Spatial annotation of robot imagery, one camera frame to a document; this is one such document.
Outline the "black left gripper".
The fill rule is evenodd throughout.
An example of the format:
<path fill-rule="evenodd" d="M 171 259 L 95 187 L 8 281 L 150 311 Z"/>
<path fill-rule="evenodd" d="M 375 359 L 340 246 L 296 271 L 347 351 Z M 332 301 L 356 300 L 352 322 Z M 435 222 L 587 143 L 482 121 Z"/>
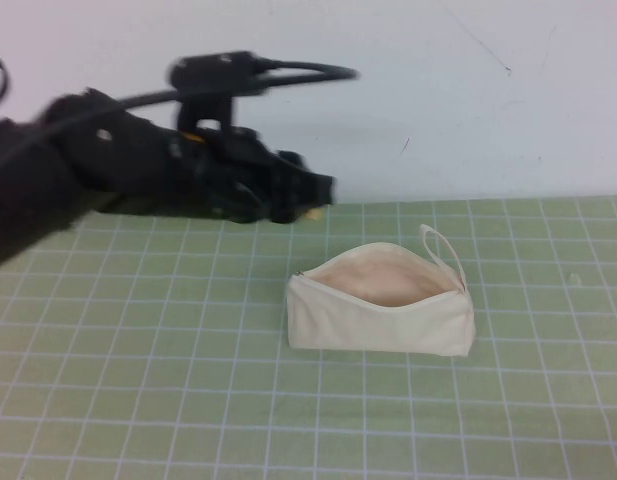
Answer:
<path fill-rule="evenodd" d="M 251 129 L 174 132 L 168 154 L 165 217 L 294 223 L 310 205 L 334 203 L 334 177 L 296 152 L 269 150 Z"/>

